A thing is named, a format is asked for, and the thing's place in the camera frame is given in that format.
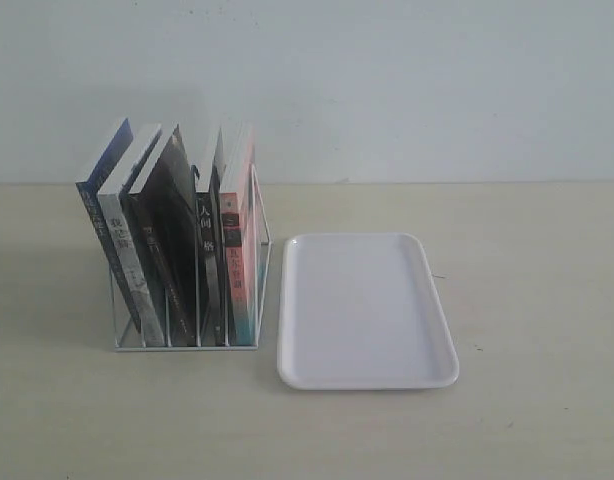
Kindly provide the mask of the black white book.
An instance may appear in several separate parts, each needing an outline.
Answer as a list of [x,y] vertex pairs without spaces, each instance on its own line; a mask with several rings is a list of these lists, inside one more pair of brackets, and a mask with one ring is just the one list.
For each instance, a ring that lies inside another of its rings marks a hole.
[[219,212],[219,190],[223,171],[222,129],[217,125],[209,133],[204,153],[195,170],[196,216],[208,294],[208,323],[216,346],[225,345],[224,275]]

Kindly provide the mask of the pink red book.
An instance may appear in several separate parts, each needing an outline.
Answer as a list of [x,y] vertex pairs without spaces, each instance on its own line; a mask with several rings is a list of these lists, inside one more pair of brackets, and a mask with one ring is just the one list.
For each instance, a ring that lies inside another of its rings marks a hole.
[[251,165],[253,129],[241,125],[220,185],[220,212],[236,346],[254,343]]

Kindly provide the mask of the dark brown book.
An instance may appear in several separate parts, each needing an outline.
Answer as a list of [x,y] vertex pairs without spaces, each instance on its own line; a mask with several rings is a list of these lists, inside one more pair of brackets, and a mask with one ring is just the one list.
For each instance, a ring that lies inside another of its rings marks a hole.
[[156,268],[176,346],[196,344],[196,233],[191,166],[180,125],[166,125],[128,200]]

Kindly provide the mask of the grey white book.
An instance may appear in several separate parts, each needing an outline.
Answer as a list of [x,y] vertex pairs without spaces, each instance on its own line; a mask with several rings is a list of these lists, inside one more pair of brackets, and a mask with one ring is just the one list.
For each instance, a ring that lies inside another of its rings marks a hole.
[[128,192],[161,133],[158,123],[141,127],[97,193],[121,264],[122,279],[127,283],[127,308],[145,344],[150,347],[165,344],[164,292],[155,278],[151,254],[142,243]]

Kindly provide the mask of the white plastic tray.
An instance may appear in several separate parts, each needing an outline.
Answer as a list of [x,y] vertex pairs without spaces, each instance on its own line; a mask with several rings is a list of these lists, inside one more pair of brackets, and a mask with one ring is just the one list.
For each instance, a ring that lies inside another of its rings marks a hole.
[[453,385],[459,360],[421,242],[397,232],[289,239],[277,371],[297,390]]

